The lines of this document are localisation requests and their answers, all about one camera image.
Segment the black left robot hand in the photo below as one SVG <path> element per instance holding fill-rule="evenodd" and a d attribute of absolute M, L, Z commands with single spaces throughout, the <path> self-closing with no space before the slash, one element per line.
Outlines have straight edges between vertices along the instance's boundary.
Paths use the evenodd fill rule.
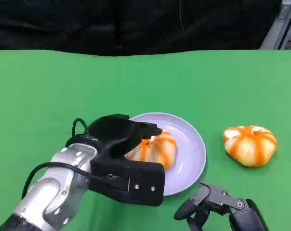
<path fill-rule="evenodd" d="M 136 122 L 128 115 L 103 116 L 88 126 L 89 134 L 98 139 L 113 158 L 121 159 L 143 140 L 162 133 L 157 124 Z"/>

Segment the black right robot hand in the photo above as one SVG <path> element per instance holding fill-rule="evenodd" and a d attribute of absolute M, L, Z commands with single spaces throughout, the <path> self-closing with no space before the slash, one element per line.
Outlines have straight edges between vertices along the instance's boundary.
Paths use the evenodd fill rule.
<path fill-rule="evenodd" d="M 251 199 L 234 198 L 227 189 L 202 181 L 199 189 L 175 212 L 175 220 L 185 219 L 191 231 L 203 230 L 211 212 L 229 215 L 233 231 L 269 230 L 258 206 Z"/>

